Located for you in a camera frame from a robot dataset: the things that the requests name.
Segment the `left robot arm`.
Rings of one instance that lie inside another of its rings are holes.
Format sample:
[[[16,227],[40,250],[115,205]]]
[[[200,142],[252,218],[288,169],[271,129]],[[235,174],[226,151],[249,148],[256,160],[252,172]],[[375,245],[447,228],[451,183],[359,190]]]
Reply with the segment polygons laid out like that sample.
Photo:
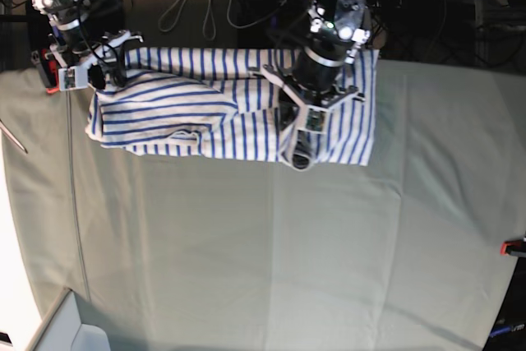
[[[367,165],[376,125],[377,51],[367,0],[309,0],[307,42],[291,67],[272,53],[255,73],[279,90],[278,158],[292,169]]]

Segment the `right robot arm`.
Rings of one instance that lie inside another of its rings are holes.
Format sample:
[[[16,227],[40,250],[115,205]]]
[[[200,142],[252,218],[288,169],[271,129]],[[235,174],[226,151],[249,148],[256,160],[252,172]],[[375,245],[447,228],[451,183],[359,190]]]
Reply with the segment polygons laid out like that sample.
[[[49,93],[127,83],[125,48],[142,35],[125,29],[123,0],[31,0],[48,19],[49,45],[32,61]]]

